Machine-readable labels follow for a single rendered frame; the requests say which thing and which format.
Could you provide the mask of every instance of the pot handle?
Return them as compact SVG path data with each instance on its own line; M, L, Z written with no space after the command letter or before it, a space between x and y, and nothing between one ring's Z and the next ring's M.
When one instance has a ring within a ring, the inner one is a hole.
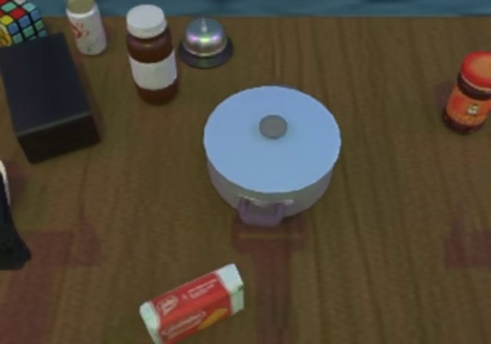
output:
M240 197L238 212L243 223L254 227L276 227L285 217L286 202L255 204L254 200ZM261 207L262 209L272 209L271 213L257 213L251 210L251 206Z

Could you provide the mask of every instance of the purple handle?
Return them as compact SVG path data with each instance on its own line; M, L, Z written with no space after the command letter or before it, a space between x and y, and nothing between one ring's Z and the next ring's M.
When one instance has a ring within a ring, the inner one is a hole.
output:
M283 202L271 203L267 207L272 209L269 214L257 213L251 210L251 201L241 197L239 200L239 216L243 223L254 227L275 227L279 225L285 217L285 204Z

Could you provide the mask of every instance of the can top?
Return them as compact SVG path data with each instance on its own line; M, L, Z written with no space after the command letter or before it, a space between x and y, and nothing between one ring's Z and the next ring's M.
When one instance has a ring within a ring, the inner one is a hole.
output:
M491 52L476 51L468 54L460 73L472 85L491 89Z
M132 36L143 39L156 37L167 27L162 9L155 5L135 6L127 13L126 24Z

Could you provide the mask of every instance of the bell base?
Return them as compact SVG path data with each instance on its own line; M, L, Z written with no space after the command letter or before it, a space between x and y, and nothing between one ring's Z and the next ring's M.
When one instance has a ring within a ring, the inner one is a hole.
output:
M185 48L184 44L179 43L177 49L180 59L192 68L198 69L211 69L218 68L220 65L225 64L233 55L233 44L230 38L227 39L227 44L222 52L215 56L210 56L208 58L201 58L199 56L189 53Z

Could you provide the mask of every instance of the orange label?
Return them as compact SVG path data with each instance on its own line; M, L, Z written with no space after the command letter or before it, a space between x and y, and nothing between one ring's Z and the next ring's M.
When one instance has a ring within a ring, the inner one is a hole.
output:
M231 315L230 295L209 273L151 300L163 342L177 342Z
M468 126L476 126L483 123L490 109L491 102L468 98L457 87L453 89L447 102L448 116L455 122Z

